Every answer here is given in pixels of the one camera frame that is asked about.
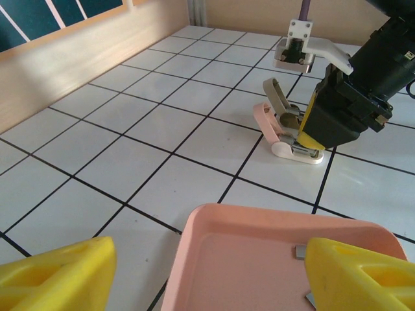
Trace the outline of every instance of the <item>purple cable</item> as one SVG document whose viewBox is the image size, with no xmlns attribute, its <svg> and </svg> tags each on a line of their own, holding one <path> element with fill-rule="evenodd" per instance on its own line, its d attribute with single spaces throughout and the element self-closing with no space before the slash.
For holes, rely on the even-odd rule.
<svg viewBox="0 0 415 311">
<path fill-rule="evenodd" d="M 310 9 L 310 2 L 311 0 L 303 0 L 303 3 L 301 4 L 300 16 L 298 17 L 300 21 L 307 21 Z"/>
</svg>

